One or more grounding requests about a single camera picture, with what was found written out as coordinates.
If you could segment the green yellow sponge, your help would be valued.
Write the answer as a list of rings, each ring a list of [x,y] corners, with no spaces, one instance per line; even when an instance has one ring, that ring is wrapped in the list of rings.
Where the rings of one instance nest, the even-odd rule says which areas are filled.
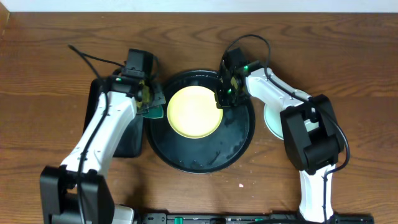
[[[161,119],[164,117],[164,109],[162,105],[149,108],[144,114],[147,119]]]

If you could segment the yellow plate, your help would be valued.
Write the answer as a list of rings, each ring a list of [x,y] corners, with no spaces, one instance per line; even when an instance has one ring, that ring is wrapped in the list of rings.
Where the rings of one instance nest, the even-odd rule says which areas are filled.
[[[188,86],[174,93],[167,105],[167,120],[179,135],[200,139],[221,124],[223,110],[216,107],[215,94],[203,86]]]

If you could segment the light green plate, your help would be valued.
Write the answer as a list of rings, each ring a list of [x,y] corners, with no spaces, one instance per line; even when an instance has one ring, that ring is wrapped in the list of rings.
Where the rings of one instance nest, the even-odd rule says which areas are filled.
[[[280,121],[280,114],[271,107],[264,105],[264,121],[269,131],[277,138],[283,140],[283,131]],[[304,121],[307,131],[312,131],[319,127],[318,122],[313,123],[309,119]]]

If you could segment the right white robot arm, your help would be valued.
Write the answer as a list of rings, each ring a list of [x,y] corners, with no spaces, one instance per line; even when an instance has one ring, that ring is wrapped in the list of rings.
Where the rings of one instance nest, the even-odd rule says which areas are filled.
[[[240,48],[226,50],[215,90],[218,108],[238,106],[250,97],[279,115],[284,147],[300,174],[299,213],[310,223],[331,223],[331,177],[343,150],[343,133],[330,100],[291,87],[265,63],[250,62]]]

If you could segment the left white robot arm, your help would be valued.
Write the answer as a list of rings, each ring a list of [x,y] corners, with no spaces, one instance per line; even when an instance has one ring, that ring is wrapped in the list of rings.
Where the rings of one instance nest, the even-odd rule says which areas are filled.
[[[96,77],[100,94],[81,139],[59,167],[40,175],[44,223],[135,223],[134,209],[117,205],[106,183],[110,163],[125,130],[138,125],[131,140],[140,148],[142,122],[164,116],[165,96],[153,72],[152,53],[129,49],[127,60],[108,77]]]

